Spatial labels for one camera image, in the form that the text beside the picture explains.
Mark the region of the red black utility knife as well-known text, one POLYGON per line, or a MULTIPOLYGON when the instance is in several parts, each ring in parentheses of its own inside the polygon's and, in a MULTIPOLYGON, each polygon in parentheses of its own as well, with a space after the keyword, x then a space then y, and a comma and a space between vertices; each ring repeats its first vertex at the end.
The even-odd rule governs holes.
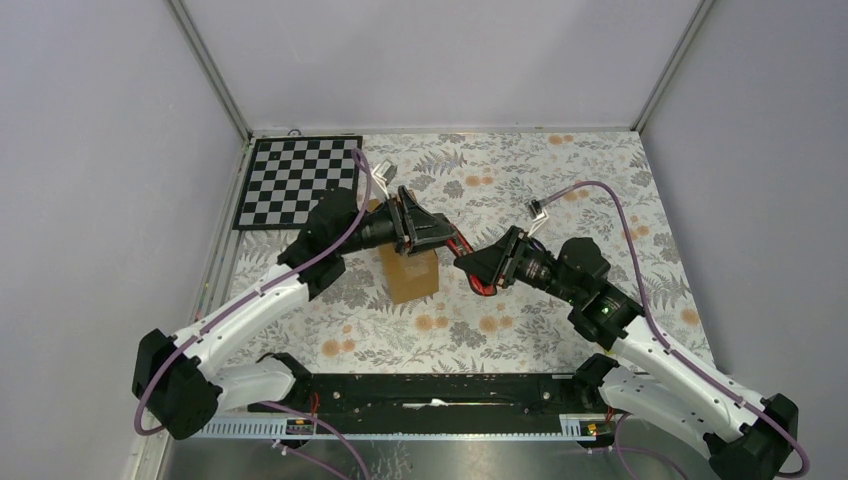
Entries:
POLYGON ((455 226, 452 226, 453 233, 456 234, 456 239, 453 240, 448 248, 454 254, 455 259, 453 265, 462 270, 465 275, 467 273, 480 275, 492 283, 492 274, 494 267, 484 256, 476 252, 470 243, 467 241, 461 231, 455 226))

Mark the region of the brown cardboard express box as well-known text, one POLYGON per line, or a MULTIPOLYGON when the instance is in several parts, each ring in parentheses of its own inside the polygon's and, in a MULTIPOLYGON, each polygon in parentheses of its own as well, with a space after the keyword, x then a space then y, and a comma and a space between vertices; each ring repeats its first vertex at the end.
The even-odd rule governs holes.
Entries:
MULTIPOLYGON (((398 195, 398 188, 382 201, 371 199, 367 213, 375 210, 391 196, 398 195)), ((378 250, 389 295, 394 304, 422 299, 438 292, 439 267, 436 249, 414 256, 398 254, 389 245, 375 249, 378 250)))

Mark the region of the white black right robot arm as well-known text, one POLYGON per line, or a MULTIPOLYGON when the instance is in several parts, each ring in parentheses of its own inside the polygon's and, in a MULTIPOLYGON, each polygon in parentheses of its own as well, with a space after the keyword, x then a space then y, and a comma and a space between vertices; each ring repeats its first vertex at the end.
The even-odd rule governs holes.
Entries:
POLYGON ((634 414, 690 445, 722 479, 776 479, 796 451, 798 408, 742 386, 652 324, 644 307, 607 279, 609 262, 587 237, 553 255, 518 227, 474 251, 453 246, 454 264, 486 294, 515 282, 572 307, 568 320, 584 339, 613 353, 596 355, 592 373, 573 386, 575 402, 634 414))

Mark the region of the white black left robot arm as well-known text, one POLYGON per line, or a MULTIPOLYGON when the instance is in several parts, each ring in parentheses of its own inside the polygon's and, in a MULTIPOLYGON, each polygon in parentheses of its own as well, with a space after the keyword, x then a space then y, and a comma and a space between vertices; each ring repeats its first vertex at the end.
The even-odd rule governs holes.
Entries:
POLYGON ((445 215, 421 207, 404 186, 374 210, 358 204, 350 189, 325 191, 296 239, 250 288, 193 325, 171 335, 153 329, 139 341, 131 385, 139 401, 136 432, 166 431, 182 440, 233 407, 276 401, 288 411, 301 409, 311 387, 291 362, 272 356, 228 368, 226 361, 338 280, 345 255, 382 245, 416 255, 457 238, 445 215))

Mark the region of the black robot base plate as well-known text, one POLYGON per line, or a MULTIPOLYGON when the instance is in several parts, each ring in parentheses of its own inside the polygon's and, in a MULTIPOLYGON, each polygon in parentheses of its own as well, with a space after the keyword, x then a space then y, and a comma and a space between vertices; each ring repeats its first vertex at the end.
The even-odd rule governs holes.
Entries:
POLYGON ((612 432, 620 411, 569 374, 312 374, 280 406, 360 436, 555 436, 592 440, 612 432))

